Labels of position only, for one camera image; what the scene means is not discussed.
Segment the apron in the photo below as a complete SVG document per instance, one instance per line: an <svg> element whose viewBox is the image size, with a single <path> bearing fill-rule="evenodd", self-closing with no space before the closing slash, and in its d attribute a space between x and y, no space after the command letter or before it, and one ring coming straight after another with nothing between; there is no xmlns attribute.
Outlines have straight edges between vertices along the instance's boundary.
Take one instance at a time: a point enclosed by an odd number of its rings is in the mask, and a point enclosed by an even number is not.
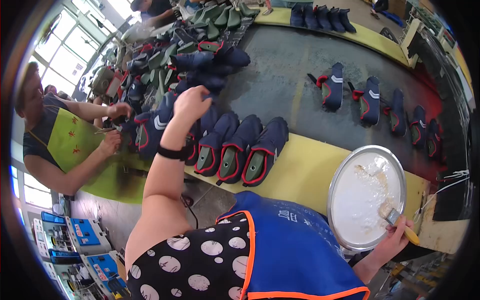
<svg viewBox="0 0 480 300"><path fill-rule="evenodd" d="M71 112L53 105L59 112L53 125L48 144L28 131L47 147L55 162L64 173L81 164L105 138L104 133L95 134L98 127L77 117ZM123 147L119 154L107 159L80 190L95 196L127 203L141 203L146 172L152 161L140 160L138 154L128 153Z"/></svg>
<svg viewBox="0 0 480 300"><path fill-rule="evenodd" d="M369 289L355 275L323 217L293 202L263 198L253 192L219 220L245 213L250 254L242 295L249 300L300 298L366 300Z"/></svg>

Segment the green apron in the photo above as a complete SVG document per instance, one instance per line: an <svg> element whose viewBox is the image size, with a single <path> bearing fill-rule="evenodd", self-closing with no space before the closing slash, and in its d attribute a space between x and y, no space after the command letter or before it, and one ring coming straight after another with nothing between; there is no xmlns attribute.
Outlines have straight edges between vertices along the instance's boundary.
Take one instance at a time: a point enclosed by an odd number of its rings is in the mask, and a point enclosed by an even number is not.
<svg viewBox="0 0 480 300"><path fill-rule="evenodd" d="M68 173L100 145L105 134L95 134L99 130L98 127L65 109L58 109L48 145L32 132L29 133L47 147L60 169ZM80 190L116 201L141 203L146 180L145 171L149 170L151 164L151 160L140 160L138 154L129 153L124 146L119 154L114 154L104 162L98 168L97 174Z"/></svg>

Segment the brush handle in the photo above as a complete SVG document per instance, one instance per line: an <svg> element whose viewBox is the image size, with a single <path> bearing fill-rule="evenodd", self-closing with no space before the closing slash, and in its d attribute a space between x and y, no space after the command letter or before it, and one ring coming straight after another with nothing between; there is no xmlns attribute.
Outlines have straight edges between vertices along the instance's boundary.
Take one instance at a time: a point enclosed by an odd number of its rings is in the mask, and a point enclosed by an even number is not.
<svg viewBox="0 0 480 300"><path fill-rule="evenodd" d="M395 222L395 225L394 225L395 227L398 226L399 221L400 221L400 218L398 218L397 221ZM413 230L411 230L410 227L405 226L404 234L412 244L414 244L415 246L420 245L420 239L418 235L415 232L413 232Z"/></svg>

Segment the hand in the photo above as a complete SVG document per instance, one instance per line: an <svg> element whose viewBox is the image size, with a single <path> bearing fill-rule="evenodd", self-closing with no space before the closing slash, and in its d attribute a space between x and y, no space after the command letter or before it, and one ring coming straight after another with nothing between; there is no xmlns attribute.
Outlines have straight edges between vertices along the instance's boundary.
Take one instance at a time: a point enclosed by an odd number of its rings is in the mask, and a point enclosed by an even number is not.
<svg viewBox="0 0 480 300"><path fill-rule="evenodd" d="M110 157L118 150L122 140L121 133L118 130L112 130L105 134L105 138L97 149L105 157Z"/></svg>
<svg viewBox="0 0 480 300"><path fill-rule="evenodd" d="M212 98L204 100L204 96L208 94L210 92L203 85L189 88L181 93L173 105L173 116L188 123L190 128L212 105Z"/></svg>
<svg viewBox="0 0 480 300"><path fill-rule="evenodd" d="M383 239L371 253L378 267L386 264L408 244L408 239L403 234L405 232L405 226L413 229L413 221L407 220L404 215L400 216L400 222L397 227L387 225L387 237Z"/></svg>
<svg viewBox="0 0 480 300"><path fill-rule="evenodd" d="M127 116L129 118L131 114L132 108L125 102L120 102L107 108L107 116L112 119L116 119L119 116Z"/></svg>

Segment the white glue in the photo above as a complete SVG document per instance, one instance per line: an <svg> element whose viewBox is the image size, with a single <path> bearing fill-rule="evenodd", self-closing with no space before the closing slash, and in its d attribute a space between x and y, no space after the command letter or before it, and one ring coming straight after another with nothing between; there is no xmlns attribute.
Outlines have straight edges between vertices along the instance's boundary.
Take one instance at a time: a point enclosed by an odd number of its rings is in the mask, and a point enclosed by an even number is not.
<svg viewBox="0 0 480 300"><path fill-rule="evenodd" d="M378 216L378 209L385 201L399 209L400 178L390 161L376 153L349 161L334 190L332 220L337 234L356 245L381 237L387 222Z"/></svg>

